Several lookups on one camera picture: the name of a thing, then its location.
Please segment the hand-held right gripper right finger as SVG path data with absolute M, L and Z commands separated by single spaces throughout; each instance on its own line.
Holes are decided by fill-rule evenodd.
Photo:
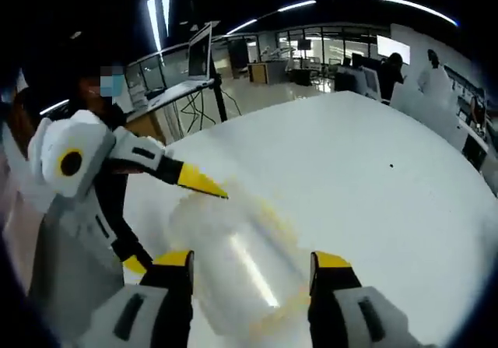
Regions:
M 351 264 L 323 251 L 310 254 L 310 335 L 314 347 L 421 347 L 406 315 Z

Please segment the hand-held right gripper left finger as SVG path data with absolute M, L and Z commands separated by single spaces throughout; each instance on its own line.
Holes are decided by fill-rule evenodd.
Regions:
M 186 347 L 193 319 L 192 250 L 170 251 L 97 308 L 78 347 Z

